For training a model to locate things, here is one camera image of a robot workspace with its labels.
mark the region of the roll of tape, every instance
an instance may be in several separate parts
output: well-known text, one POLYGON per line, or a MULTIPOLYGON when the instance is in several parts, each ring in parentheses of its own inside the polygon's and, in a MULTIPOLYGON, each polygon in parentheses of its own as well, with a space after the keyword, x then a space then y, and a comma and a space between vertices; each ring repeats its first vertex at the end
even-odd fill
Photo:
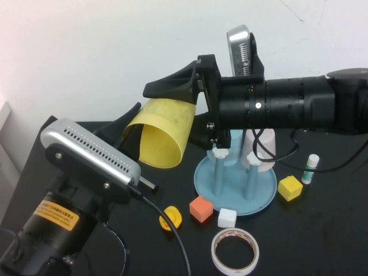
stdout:
POLYGON ((211 256, 212 256, 212 261, 214 265, 217 267, 218 270, 220 270, 225 275, 244 276, 244 275, 248 275, 256 267, 258 263, 258 259, 259 259, 259 247, 254 237, 251 234, 249 234, 247 231, 244 231, 239 228, 227 228, 227 229, 220 231, 213 238, 212 245, 211 245, 211 256), (248 266, 242 269, 231 269, 230 267, 227 267, 226 265, 221 263, 221 261, 216 255, 216 247, 218 243, 222 241, 223 239, 225 239, 226 237, 230 237, 230 236, 236 236, 236 237, 240 237, 246 240, 250 244, 250 246, 253 248, 254 258, 252 262, 248 266))

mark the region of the blue round base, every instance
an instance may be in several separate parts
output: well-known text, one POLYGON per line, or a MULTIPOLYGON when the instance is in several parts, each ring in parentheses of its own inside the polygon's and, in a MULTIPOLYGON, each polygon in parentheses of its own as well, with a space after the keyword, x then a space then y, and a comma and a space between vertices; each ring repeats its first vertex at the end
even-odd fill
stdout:
POLYGON ((247 183, 247 169, 241 161, 232 166, 224 167, 223 192, 216 196, 212 193, 214 183, 214 163, 205 157, 197 166, 194 173, 194 185, 197 193, 212 202, 215 210, 221 208, 235 210, 238 216, 254 214, 271 203, 276 195, 277 180, 271 169, 259 172, 257 175, 256 192, 253 200, 243 197, 243 190, 247 183))

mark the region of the white cube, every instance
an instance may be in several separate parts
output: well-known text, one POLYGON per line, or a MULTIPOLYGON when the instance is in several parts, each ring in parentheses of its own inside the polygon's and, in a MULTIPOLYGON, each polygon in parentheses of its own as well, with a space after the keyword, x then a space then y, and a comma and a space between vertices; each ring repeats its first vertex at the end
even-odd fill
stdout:
POLYGON ((218 215, 217 226, 222 228, 235 227, 236 222, 236 211, 221 208, 220 214, 218 215))

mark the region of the warning label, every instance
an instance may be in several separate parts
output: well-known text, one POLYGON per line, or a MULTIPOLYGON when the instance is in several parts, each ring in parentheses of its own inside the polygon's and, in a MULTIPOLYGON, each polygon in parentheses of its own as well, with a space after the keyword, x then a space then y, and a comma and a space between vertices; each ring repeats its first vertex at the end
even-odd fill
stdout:
POLYGON ((51 201, 42 200, 34 214, 44 217, 53 223, 72 231, 79 220, 79 216, 72 211, 51 201))

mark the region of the yellow object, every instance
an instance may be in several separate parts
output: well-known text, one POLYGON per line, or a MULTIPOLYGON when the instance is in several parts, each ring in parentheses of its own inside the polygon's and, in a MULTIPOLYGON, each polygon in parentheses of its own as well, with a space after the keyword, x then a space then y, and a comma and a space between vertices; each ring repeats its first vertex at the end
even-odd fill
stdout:
MULTIPOLYGON (((182 223, 182 215, 180 214, 179 210, 174 206, 169 206, 165 209, 164 212, 170 218, 175 227, 178 228, 180 226, 180 223, 182 223)), ((159 217, 159 221, 163 229, 171 231, 170 227, 162 216, 159 217)))
POLYGON ((33 214, 43 217, 68 231, 72 231, 79 220, 77 214, 59 204, 47 200, 42 200, 33 214))
POLYGON ((178 165, 184 154, 196 106, 174 99, 150 99, 125 130, 143 124, 139 160, 157 168, 178 165))
POLYGON ((286 177, 278 184, 277 191, 287 201, 290 201, 301 194, 303 185, 294 176, 286 177))

